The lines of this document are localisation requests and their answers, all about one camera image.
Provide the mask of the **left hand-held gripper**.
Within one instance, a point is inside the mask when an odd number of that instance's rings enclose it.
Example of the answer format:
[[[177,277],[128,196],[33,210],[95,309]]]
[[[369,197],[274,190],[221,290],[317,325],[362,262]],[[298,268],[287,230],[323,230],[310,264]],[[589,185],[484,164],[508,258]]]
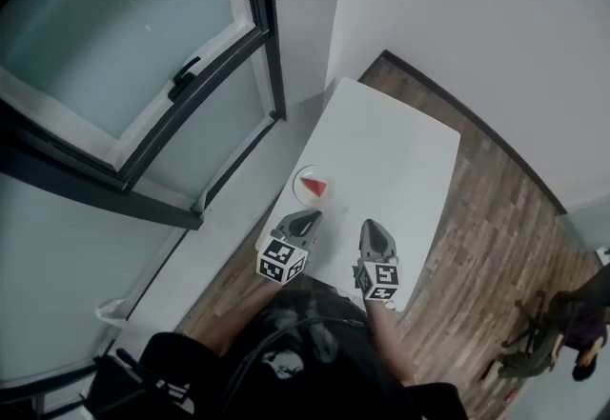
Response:
[[[256,273],[286,285],[304,271],[323,220],[320,210],[286,215],[264,237],[256,257]]]

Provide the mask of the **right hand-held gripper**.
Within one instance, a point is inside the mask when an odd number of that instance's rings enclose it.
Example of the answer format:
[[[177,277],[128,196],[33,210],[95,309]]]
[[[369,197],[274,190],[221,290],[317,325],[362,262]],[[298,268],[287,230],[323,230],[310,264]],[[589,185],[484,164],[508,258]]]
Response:
[[[394,237],[377,221],[366,219],[358,249],[360,257],[353,266],[355,288],[365,301],[391,302],[401,285]]]

